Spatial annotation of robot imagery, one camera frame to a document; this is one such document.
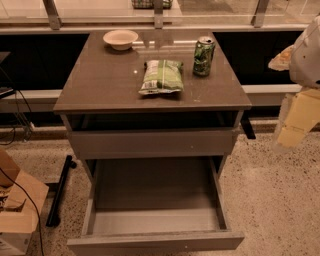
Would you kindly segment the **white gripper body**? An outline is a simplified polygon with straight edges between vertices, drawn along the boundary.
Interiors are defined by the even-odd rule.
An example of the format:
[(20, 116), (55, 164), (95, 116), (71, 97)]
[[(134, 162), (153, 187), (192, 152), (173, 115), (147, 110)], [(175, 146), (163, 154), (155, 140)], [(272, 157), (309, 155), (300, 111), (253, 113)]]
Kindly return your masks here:
[(319, 91), (320, 53), (312, 47), (285, 48), (268, 64), (276, 71), (288, 70), (292, 81), (301, 86), (295, 95), (286, 94), (274, 131), (273, 150), (278, 153), (294, 149), (320, 122)]

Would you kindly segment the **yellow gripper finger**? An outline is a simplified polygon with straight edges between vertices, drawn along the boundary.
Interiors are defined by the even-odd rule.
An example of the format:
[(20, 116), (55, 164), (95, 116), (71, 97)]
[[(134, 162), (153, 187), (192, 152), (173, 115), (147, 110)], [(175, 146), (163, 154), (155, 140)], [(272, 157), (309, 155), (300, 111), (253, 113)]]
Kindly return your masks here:
[(276, 145), (285, 149), (296, 147), (319, 122), (319, 90), (303, 89), (295, 95), (287, 94), (280, 108)]

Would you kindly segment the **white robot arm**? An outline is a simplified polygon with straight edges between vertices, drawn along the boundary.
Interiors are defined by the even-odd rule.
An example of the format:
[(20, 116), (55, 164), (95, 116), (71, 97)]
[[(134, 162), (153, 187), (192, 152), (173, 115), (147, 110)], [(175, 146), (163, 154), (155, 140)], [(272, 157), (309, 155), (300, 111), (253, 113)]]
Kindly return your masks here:
[(316, 16), (295, 43), (268, 64), (276, 71), (289, 71), (292, 82), (301, 86), (295, 95), (286, 94), (274, 131), (272, 148), (277, 153), (293, 150), (320, 122), (320, 16)]

